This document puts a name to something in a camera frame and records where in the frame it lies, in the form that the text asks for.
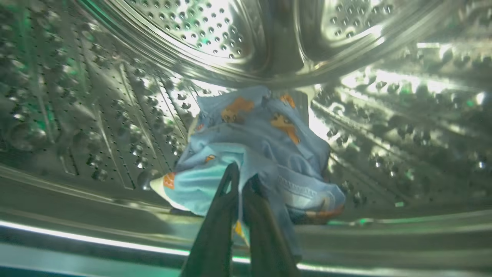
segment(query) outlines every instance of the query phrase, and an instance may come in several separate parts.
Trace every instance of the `orange animal print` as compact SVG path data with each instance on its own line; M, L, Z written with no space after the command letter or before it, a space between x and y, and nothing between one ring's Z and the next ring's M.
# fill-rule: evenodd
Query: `orange animal print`
M214 156L214 155L209 155L209 156L205 159L205 163L207 163L207 162L209 162L209 161L211 161L211 160L213 160L213 159L215 159L215 156Z
M174 189L174 177L176 176L176 173L171 172L166 175L164 175L164 178L162 179L162 185Z
M243 111L251 111L254 108L254 102L253 101L247 101L242 97L238 97L230 104L227 106L222 113L220 114L222 116L222 120L226 123L236 123L240 121L240 118L238 117L238 113L240 110Z
M292 99L292 96L288 94L284 94L280 97L280 100L284 102L285 104L289 104L292 108L296 107L296 103L294 103L294 100Z
M299 144L300 140L296 135L296 127L286 116L276 112L274 113L273 119L270 120L270 124L285 132L295 144Z

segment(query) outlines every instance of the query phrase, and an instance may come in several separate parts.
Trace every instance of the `black tongs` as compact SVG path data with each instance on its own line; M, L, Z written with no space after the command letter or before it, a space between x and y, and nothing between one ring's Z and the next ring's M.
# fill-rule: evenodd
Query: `black tongs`
M220 181L181 277L231 276L232 228L238 220L239 169L230 164ZM243 189L244 222L250 232L251 275L300 276L287 241L261 193L258 175Z

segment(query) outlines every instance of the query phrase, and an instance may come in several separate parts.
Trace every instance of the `patterned fabric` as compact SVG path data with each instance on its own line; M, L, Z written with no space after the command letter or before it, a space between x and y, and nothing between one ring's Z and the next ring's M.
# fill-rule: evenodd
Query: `patterned fabric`
M225 168L236 163L239 191L258 174L277 223L293 253L300 254L291 220L336 214L345 196L321 175L328 144L301 120L290 96L270 95L265 87L251 87L198 98L198 122L174 178L168 174L151 186L172 205L206 215ZM241 230L247 234L244 225Z

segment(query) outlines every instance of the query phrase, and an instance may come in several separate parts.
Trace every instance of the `crumpled fabric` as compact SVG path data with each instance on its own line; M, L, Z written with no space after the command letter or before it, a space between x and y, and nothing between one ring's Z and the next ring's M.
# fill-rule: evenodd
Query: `crumpled fabric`
M277 224L293 254L300 255L292 220L336 213L345 202L341 190L322 177L329 145L301 120L291 97L274 99L266 87L197 101L195 132L175 172L152 181L153 190L175 208L205 216L226 167L236 163L239 192L258 174Z

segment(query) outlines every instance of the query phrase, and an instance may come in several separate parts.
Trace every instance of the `light blue fabric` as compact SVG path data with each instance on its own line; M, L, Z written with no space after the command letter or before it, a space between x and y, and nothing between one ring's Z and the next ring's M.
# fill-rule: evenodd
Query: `light blue fabric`
M206 215L225 168L236 163L239 191L259 175L281 230L293 253L299 254L290 217L308 210L333 211L345 201L340 189L321 176L328 144L289 103L270 98L265 87L201 97L198 104L196 131L176 165L174 189L164 188L166 195L191 212Z

